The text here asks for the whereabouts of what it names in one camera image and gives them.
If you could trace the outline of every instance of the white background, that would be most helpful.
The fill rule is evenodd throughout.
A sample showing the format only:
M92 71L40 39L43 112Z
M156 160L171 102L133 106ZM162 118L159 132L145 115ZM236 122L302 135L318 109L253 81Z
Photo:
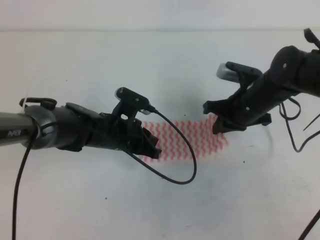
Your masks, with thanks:
M18 112L29 88L30 96L109 113L118 102L114 91L125 86L172 120L200 120L205 101L225 99L238 88L217 79L220 63L264 72L288 45L313 47L302 31L1 33L0 109ZM319 129L316 122L302 131L319 113L320 100L296 99L302 115L291 125L300 146ZM296 107L286 105L294 115ZM297 239L320 207L319 140L295 153L278 109L271 114L268 127L226 134L229 147L199 159L195 181L184 186L160 179L122 152L32 151L19 190L17 239ZM24 151L21 145L0 151L5 240ZM179 180L192 173L189 163L156 167ZM309 239L319 239L319 231L317 225Z
M0 0L0 30L318 28L316 0Z

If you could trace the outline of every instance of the black plastic bracket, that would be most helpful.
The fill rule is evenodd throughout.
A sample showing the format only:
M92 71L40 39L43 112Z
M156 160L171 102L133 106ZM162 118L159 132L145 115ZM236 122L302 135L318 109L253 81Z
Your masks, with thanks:
M245 131L247 127L254 125L266 126L272 122L269 113L264 114L250 125L241 125L232 120L232 113L234 112L234 102L237 101L250 87L253 82L261 77L263 73L254 67L241 65L234 62L227 62L225 66L237 73L238 81L232 81L240 84L240 88L226 100L207 101L203 105L203 113L214 113L218 115L215 123L212 126L212 133L228 133L233 131Z

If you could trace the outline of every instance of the red and white striped cloth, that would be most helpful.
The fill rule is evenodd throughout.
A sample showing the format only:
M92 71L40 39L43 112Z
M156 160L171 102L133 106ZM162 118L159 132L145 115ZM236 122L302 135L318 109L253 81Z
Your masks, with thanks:
M229 143L223 133L213 135L212 126L217 116L209 114L208 118L201 121L175 121L174 124L189 140L196 158L206 158L221 151ZM148 129L159 141L157 148L162 149L159 159L143 156L145 162L153 161L184 161L191 160L190 150L173 127L167 122L143 122L142 127Z

